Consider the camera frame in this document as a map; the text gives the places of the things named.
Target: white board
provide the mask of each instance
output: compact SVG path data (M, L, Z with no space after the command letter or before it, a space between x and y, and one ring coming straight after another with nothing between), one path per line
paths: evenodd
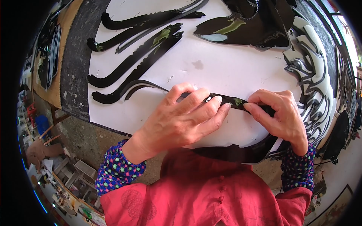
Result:
M190 4L187 0L111 0L106 12L112 20L119 21L134 16L177 9ZM214 17L229 16L230 11L221 0L210 0L200 10L206 16L201 19L176 20L170 24L183 23L182 39L163 55L140 79L153 82L165 89L175 84L190 82L196 87L205 87L212 93L247 100L256 90L290 90L299 101L301 89L295 76L286 72L282 50L259 51L252 46L233 46L211 43L196 37L196 26ZM89 74L98 78L108 76L148 38L164 27L148 34L120 54L117 46L104 52L92 52ZM104 42L123 30L109 30L101 23L95 41ZM91 122L133 134L139 129L164 97L164 93L153 88L136 91L122 103L104 105L93 100L92 92L109 94L115 91L137 62L118 81L106 88L88 85L89 118ZM204 137L191 147L249 146L261 141L268 132L248 113L231 109L221 128Z

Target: person's left hand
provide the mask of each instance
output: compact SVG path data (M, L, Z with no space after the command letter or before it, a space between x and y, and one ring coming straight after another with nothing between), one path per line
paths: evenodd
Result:
M191 94L177 103L185 92ZM219 129L231 105L220 107L222 98L216 96L200 106L209 95L207 89L195 90L188 82L173 86L145 124L123 145L127 160L139 164L161 151L195 143Z

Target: picture frame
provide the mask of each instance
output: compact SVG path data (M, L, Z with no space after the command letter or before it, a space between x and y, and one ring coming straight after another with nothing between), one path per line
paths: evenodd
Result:
M324 210L317 218L311 221L308 226L327 226L334 225L348 206L352 198L352 189L347 184L338 197Z

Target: brown cloth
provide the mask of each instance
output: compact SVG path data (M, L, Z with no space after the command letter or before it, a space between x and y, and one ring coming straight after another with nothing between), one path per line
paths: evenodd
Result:
M37 170L40 170L40 162L45 157L56 157L60 154L64 154L64 150L61 144L45 146L41 140L35 139L25 153L26 158L28 159L28 165L30 166L30 163L32 163Z

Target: shirt sleeve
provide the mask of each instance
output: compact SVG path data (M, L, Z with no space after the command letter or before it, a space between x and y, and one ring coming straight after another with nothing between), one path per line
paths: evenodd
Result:
M128 140L118 142L104 154L104 162L98 169L96 190L99 196L112 190L130 184L141 176L146 169L146 161L140 164L132 164L123 155L122 146Z
M289 191L293 188L304 187L313 191L313 159L315 156L315 147L308 143L308 151L304 156L296 155L290 147L282 157L280 166L283 171L281 179L283 191Z

